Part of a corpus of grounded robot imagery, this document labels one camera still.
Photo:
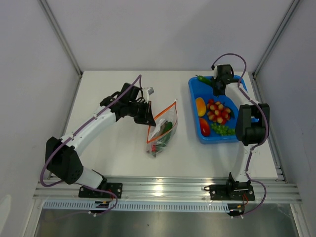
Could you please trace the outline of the green cucumber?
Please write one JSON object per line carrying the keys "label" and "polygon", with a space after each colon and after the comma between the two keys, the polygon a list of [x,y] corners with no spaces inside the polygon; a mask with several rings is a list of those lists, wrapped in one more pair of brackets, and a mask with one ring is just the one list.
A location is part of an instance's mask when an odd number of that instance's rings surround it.
{"label": "green cucumber", "polygon": [[162,137],[160,139],[162,143],[166,143],[170,139],[172,127],[173,123],[168,121],[163,129]]}

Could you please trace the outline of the grey toy fish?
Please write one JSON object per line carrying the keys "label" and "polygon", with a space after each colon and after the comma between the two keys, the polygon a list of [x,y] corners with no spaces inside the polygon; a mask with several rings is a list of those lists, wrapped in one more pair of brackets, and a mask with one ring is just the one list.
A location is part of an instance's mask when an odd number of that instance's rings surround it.
{"label": "grey toy fish", "polygon": [[[163,121],[162,123],[157,126],[153,132],[150,133],[150,140],[151,142],[147,144],[147,150],[146,152],[150,154],[152,157],[156,158],[157,155],[161,152],[162,148],[166,145],[166,143],[162,143],[160,141],[163,133],[163,129],[168,121]],[[151,153],[153,144],[156,144],[158,146],[158,152],[156,155]]]}

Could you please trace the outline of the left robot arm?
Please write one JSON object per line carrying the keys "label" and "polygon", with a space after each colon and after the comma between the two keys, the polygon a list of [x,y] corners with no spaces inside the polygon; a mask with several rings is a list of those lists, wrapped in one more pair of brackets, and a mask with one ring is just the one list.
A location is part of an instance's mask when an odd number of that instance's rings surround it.
{"label": "left robot arm", "polygon": [[90,187],[95,197],[107,192],[106,178],[83,166],[80,156],[85,148],[107,127],[125,116],[136,124],[155,126],[150,95],[153,88],[125,83],[121,91],[104,98],[95,113],[75,131],[61,138],[51,137],[46,143],[44,170],[52,172],[60,182]]}

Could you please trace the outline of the yellow orange mango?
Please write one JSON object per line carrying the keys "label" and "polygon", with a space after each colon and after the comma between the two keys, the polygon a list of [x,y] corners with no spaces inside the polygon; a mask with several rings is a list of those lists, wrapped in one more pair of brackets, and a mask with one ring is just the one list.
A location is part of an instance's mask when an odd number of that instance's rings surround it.
{"label": "yellow orange mango", "polygon": [[203,117],[206,114],[207,107],[203,98],[198,97],[195,99],[196,107],[197,107],[197,115],[199,117]]}

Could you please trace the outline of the red cherry bunch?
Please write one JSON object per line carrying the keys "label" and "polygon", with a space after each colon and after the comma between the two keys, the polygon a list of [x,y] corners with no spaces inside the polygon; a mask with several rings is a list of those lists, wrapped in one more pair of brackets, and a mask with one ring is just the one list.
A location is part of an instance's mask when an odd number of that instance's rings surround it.
{"label": "red cherry bunch", "polygon": [[225,106],[221,101],[209,99],[206,105],[207,117],[213,123],[225,125],[235,118],[235,114],[230,107]]}

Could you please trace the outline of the clear zip bag orange zipper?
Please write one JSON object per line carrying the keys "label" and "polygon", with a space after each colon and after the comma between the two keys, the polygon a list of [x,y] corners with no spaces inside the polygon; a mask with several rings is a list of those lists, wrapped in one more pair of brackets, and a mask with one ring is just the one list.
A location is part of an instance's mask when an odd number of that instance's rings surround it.
{"label": "clear zip bag orange zipper", "polygon": [[169,146],[178,125],[177,99],[154,117],[156,126],[149,126],[146,153],[156,158]]}

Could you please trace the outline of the red orange mango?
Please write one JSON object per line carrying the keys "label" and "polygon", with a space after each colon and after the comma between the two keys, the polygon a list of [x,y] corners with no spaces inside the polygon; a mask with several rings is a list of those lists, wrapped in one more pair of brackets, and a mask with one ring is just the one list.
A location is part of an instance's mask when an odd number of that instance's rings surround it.
{"label": "red orange mango", "polygon": [[202,136],[209,137],[211,134],[211,129],[207,120],[204,118],[199,118],[199,125]]}

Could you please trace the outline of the green chili pepper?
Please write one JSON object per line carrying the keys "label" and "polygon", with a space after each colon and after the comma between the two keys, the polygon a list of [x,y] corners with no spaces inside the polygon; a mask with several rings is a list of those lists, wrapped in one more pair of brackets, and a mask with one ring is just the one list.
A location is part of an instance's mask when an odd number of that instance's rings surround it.
{"label": "green chili pepper", "polygon": [[212,81],[210,78],[207,78],[207,77],[204,77],[204,76],[201,76],[201,75],[196,75],[198,81],[206,84],[206,85],[209,85],[209,86],[212,86]]}

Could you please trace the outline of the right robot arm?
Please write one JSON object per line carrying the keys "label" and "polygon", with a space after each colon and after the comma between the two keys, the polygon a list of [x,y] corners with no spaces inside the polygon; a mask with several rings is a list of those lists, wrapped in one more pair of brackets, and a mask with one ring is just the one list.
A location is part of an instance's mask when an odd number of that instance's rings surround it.
{"label": "right robot arm", "polygon": [[235,126],[239,150],[235,164],[226,183],[209,186],[211,200],[254,201],[254,191],[250,178],[250,161],[254,150],[265,143],[269,135],[270,107],[252,99],[243,88],[241,80],[234,78],[229,64],[212,66],[211,87],[215,96],[225,95],[238,107]]}

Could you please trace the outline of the green grape bunch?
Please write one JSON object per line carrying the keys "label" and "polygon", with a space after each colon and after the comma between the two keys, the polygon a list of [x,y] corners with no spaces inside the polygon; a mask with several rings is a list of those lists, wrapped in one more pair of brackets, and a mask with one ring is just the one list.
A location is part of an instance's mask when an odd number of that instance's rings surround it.
{"label": "green grape bunch", "polygon": [[220,136],[234,136],[236,134],[235,129],[217,123],[213,123],[211,125],[211,128],[215,131],[216,134]]}

